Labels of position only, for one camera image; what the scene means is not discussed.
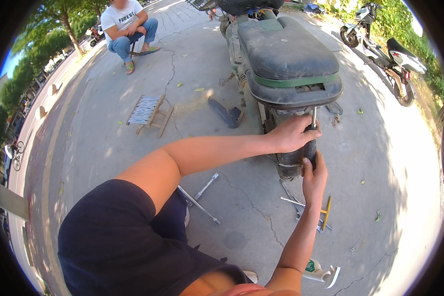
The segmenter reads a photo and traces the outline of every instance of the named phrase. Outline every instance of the hand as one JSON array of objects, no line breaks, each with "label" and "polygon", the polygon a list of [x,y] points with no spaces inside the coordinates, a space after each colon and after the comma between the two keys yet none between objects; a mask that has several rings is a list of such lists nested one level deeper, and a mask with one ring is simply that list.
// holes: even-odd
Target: hand
[{"label": "hand", "polygon": [[306,200],[306,206],[322,202],[324,195],[324,188],[327,181],[327,168],[324,163],[324,158],[319,150],[316,151],[316,169],[313,171],[313,164],[308,158],[302,159],[303,166],[301,169],[302,179],[302,193]]},{"label": "hand", "polygon": [[146,35],[146,29],[145,29],[145,27],[143,27],[143,26],[139,26],[139,27],[136,29],[136,31],[142,33],[143,35]]},{"label": "hand", "polygon": [[304,129],[313,121],[312,115],[293,115],[274,130],[265,135],[270,153],[288,153],[298,150],[310,140],[319,138],[322,133],[317,122],[318,130]]},{"label": "hand", "polygon": [[136,26],[135,24],[131,24],[130,27],[127,28],[128,35],[132,36],[133,34],[135,34],[137,29],[138,29],[138,26]]}]

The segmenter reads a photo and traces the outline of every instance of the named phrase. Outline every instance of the white motorcycle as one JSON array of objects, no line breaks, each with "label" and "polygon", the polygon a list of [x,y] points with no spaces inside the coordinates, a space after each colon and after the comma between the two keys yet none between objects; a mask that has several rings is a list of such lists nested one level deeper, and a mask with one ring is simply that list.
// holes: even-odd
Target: white motorcycle
[{"label": "white motorcycle", "polygon": [[[409,107],[416,99],[416,89],[409,79],[411,71],[424,74],[427,68],[417,56],[404,48],[394,38],[390,38],[386,42],[388,55],[381,50],[381,46],[370,40],[370,26],[375,20],[377,9],[384,9],[384,7],[371,2],[363,5],[355,13],[357,24],[344,24],[340,28],[340,38],[345,45],[352,48],[357,47],[362,42],[366,49],[375,54],[377,57],[368,56],[368,58],[386,73],[393,85],[398,102],[402,106]],[[361,28],[365,29],[365,35],[361,33]]]}]

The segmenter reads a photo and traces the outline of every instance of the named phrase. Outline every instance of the shoe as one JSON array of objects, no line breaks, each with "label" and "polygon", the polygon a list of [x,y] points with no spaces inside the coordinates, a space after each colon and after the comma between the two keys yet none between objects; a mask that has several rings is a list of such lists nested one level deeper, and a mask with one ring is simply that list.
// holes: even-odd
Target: shoe
[{"label": "shoe", "polygon": [[250,281],[252,281],[254,284],[256,284],[258,282],[258,275],[256,273],[254,273],[253,271],[249,271],[249,270],[242,270],[242,271],[250,279]]},{"label": "shoe", "polygon": [[189,208],[186,207],[186,217],[184,217],[184,228],[189,224]]}]

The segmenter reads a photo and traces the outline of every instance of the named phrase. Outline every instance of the black seat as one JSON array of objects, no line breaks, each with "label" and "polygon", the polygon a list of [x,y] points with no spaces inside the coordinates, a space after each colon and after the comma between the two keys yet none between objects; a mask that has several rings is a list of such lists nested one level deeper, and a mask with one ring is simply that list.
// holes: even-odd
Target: black seat
[{"label": "black seat", "polygon": [[337,74],[332,52],[289,17],[238,24],[238,34],[253,73],[270,80]]},{"label": "black seat", "polygon": [[419,58],[417,56],[415,56],[415,54],[413,54],[412,52],[410,52],[409,50],[404,48],[404,46],[401,45],[398,41],[396,41],[395,38],[388,39],[388,41],[386,42],[386,47],[388,48],[388,54],[390,55],[391,59],[393,59],[393,57],[391,56],[390,50],[394,50],[394,51],[404,53],[405,55],[415,57],[419,60]]}]

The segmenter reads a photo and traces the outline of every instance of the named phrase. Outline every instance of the spray bottle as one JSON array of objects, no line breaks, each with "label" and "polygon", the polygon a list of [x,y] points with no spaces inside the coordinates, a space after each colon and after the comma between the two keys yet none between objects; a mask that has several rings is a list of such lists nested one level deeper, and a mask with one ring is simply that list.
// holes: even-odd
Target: spray bottle
[{"label": "spray bottle", "polygon": [[331,265],[331,270],[325,271],[322,270],[319,262],[314,259],[309,259],[308,265],[306,266],[306,269],[304,270],[302,276],[305,278],[318,280],[320,282],[325,282],[327,284],[327,287],[325,287],[325,289],[328,289],[336,283],[339,272],[339,266],[334,268]]}]

